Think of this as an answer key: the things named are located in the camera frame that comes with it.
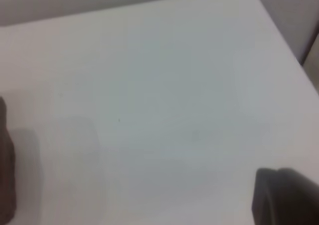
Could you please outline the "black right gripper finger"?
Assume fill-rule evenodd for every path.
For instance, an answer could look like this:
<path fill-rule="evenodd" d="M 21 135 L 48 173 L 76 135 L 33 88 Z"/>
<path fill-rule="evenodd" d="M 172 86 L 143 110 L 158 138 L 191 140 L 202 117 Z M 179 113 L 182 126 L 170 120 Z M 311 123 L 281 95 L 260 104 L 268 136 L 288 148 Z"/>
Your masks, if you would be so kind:
<path fill-rule="evenodd" d="M 252 215 L 256 225 L 317 225 L 319 186 L 293 169 L 260 168 Z"/>

